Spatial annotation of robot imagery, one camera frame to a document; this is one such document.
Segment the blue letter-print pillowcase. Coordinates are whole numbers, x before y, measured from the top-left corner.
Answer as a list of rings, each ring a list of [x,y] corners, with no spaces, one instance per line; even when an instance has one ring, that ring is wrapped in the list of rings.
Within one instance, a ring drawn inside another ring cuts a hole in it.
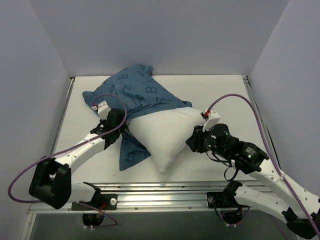
[[[133,64],[107,78],[94,91],[84,91],[84,102],[91,108],[102,101],[112,109],[123,110],[126,123],[137,117],[159,111],[191,107],[190,101],[177,98],[153,77],[153,67],[147,64]]]

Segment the white pillow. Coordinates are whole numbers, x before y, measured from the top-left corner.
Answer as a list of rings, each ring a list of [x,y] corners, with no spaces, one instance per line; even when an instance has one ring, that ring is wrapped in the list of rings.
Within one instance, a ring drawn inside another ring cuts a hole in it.
[[[199,109],[184,107],[134,118],[128,130],[147,149],[155,167],[163,174],[185,147],[194,127],[203,124]]]

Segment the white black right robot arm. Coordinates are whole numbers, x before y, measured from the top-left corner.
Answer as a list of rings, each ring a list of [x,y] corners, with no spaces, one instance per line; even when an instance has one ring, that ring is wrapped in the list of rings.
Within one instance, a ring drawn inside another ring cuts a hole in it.
[[[273,195],[258,192],[232,179],[222,192],[225,205],[237,204],[260,210],[284,222],[289,230],[303,239],[320,235],[319,196],[277,168],[257,145],[232,136],[223,123],[206,131],[200,125],[195,126],[186,144],[192,152],[211,152],[222,157],[233,169],[254,178],[273,192]]]

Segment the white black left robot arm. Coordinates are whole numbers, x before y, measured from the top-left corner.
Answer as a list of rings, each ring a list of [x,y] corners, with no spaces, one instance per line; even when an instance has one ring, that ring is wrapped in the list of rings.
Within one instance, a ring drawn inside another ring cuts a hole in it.
[[[101,189],[89,182],[73,183],[72,174],[94,155],[114,144],[125,128],[125,112],[111,109],[106,119],[100,120],[79,142],[79,147],[36,165],[29,194],[57,210],[68,202],[84,204],[90,210],[105,207],[109,201],[102,196]]]

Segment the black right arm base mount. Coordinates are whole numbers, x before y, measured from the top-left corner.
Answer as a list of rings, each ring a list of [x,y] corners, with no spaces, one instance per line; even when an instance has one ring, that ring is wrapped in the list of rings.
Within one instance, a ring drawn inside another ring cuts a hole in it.
[[[227,227],[236,227],[249,213],[250,206],[239,204],[235,200],[236,190],[242,187],[239,181],[230,181],[223,191],[207,192],[206,201],[209,209]]]

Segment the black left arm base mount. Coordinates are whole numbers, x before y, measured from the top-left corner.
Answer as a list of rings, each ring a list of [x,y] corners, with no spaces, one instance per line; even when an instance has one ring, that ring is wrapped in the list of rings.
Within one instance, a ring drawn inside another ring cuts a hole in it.
[[[78,200],[72,202],[72,211],[96,211],[96,213],[83,213],[82,223],[85,228],[97,229],[115,227],[118,221],[108,215],[105,210],[116,210],[118,204],[118,195],[115,193],[103,194],[102,190],[92,183],[83,183],[88,189],[88,201]]]

